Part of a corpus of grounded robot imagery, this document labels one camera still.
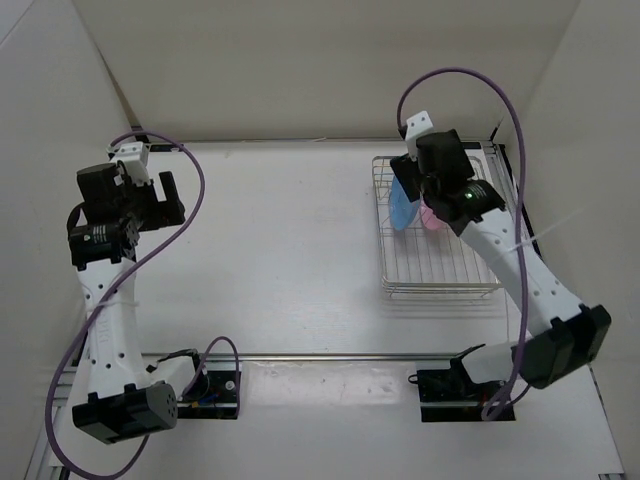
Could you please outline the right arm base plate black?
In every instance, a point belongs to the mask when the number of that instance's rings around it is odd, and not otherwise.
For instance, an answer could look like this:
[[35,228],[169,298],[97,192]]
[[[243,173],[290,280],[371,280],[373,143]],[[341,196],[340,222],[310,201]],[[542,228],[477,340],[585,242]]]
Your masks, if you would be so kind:
[[455,384],[451,369],[417,370],[407,377],[417,387],[422,423],[482,422],[482,411],[501,382]]

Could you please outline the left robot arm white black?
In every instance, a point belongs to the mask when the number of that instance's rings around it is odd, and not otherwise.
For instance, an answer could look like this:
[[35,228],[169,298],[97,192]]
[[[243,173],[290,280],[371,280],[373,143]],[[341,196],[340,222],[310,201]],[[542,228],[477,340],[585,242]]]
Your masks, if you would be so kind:
[[68,242],[88,314],[90,361],[87,400],[72,409],[76,428],[115,444],[174,428],[178,400],[206,395],[210,377],[183,351],[147,368],[139,347],[135,278],[120,277],[136,264],[142,232],[181,225],[184,207],[173,176],[160,175],[159,200],[143,160],[112,159],[77,173],[83,225],[71,219]]

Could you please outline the aluminium frame rail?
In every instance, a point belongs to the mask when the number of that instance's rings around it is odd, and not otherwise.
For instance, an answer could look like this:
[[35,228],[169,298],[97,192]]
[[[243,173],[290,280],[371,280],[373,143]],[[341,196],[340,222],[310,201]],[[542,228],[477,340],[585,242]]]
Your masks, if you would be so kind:
[[240,361],[248,362],[349,362],[349,361],[448,361],[456,353],[314,353],[314,354],[240,354]]

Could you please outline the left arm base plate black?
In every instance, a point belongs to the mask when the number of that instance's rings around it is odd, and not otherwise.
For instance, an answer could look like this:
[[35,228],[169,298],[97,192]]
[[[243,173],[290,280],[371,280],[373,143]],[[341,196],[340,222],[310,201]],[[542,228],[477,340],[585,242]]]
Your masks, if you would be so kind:
[[199,380],[178,404],[180,420],[237,420],[242,379],[241,364],[207,363]]

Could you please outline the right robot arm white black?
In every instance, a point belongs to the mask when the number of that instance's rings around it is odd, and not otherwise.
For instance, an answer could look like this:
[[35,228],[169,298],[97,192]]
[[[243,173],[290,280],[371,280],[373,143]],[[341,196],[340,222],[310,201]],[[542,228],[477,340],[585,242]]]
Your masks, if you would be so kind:
[[457,132],[407,131],[405,143],[407,154],[390,162],[405,194],[423,200],[482,258],[521,313],[517,341],[472,347],[452,360],[452,393],[470,400],[486,383],[517,378],[544,389],[593,361],[610,314],[583,302],[522,243],[505,200],[476,178]]

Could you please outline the pink plastic plate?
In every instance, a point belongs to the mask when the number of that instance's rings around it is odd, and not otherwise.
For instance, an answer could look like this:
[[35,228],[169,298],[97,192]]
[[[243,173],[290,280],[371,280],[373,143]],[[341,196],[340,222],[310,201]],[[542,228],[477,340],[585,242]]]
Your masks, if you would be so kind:
[[443,227],[443,222],[437,218],[433,210],[424,202],[420,204],[420,220],[422,225],[430,231],[437,231]]

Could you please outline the blue plastic plate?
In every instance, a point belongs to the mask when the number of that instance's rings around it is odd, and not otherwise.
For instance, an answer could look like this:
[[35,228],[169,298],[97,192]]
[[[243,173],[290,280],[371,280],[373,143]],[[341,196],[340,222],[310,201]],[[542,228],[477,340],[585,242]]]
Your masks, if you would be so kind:
[[396,177],[393,178],[389,193],[389,217],[391,226],[396,231],[409,227],[418,211],[420,203],[410,201]]

